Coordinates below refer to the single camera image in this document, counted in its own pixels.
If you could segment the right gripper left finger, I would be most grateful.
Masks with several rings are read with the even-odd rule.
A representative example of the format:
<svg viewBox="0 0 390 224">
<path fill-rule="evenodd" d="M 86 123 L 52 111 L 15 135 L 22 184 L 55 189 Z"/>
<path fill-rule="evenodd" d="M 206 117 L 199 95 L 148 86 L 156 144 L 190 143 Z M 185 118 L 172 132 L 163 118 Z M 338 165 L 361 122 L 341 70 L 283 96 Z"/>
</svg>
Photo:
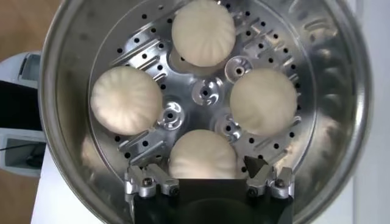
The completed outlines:
<svg viewBox="0 0 390 224">
<path fill-rule="evenodd" d="M 180 193 L 179 180 L 169 176 L 157 164 L 149 164 L 144 169 L 129 166 L 125 173 L 125 200 L 138 195 L 141 198 L 156 196 L 157 188 L 163 195 L 176 197 Z"/>
</svg>

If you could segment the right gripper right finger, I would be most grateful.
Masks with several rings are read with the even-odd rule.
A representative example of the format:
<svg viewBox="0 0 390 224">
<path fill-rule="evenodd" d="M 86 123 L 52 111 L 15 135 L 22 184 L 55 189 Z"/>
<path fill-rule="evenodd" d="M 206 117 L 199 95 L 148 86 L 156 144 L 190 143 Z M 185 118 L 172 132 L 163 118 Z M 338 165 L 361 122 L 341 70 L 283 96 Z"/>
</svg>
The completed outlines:
<svg viewBox="0 0 390 224">
<path fill-rule="evenodd" d="M 244 157 L 249 177 L 246 180 L 247 193 L 250 197 L 260 197 L 267 192 L 273 198 L 294 198 L 295 176 L 290 167 L 283 167 L 277 172 L 273 165 L 262 158 Z"/>
</svg>

